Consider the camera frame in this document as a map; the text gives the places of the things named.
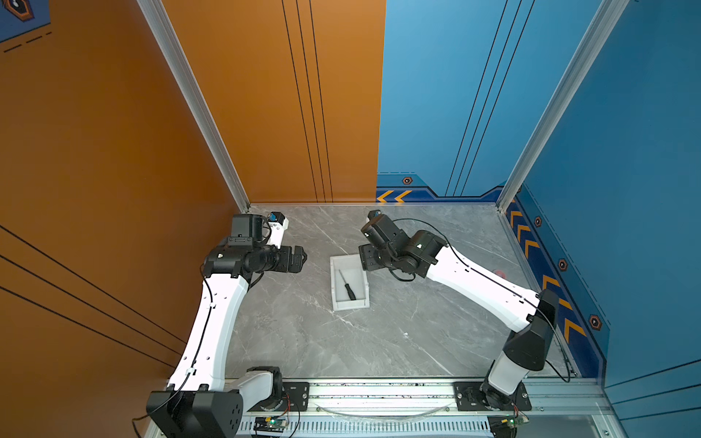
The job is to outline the black screwdriver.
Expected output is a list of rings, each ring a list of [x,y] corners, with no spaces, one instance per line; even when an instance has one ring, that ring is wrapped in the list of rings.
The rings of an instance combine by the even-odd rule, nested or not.
[[[349,299],[350,299],[351,301],[356,301],[357,297],[356,297],[356,295],[355,295],[355,293],[354,293],[354,291],[353,291],[353,289],[352,289],[350,283],[347,281],[345,275],[343,274],[343,272],[342,272],[341,270],[339,270],[339,274],[340,274],[340,276],[341,276],[341,280],[342,280],[342,282],[343,282],[343,285],[344,285],[344,287],[345,287],[345,290],[346,290],[346,292],[347,292],[347,295],[348,295]]]

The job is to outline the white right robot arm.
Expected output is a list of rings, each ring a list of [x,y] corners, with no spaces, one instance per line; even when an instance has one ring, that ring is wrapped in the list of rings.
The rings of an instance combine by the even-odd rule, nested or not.
[[[365,271],[401,272],[411,282],[427,278],[452,288],[489,311],[509,329],[498,357],[478,388],[478,397],[492,411],[518,412],[523,381],[545,368],[556,334],[559,297],[551,290],[522,288],[460,254],[435,226],[410,237],[388,215],[368,213],[359,247]]]

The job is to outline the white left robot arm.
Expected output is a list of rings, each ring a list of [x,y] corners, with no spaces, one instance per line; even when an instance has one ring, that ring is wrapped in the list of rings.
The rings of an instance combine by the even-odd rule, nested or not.
[[[218,246],[201,270],[202,297],[183,357],[146,415],[167,437],[234,437],[249,410],[292,407],[275,366],[249,369],[226,390],[226,357],[246,293],[267,272],[297,274],[308,256],[300,246]]]

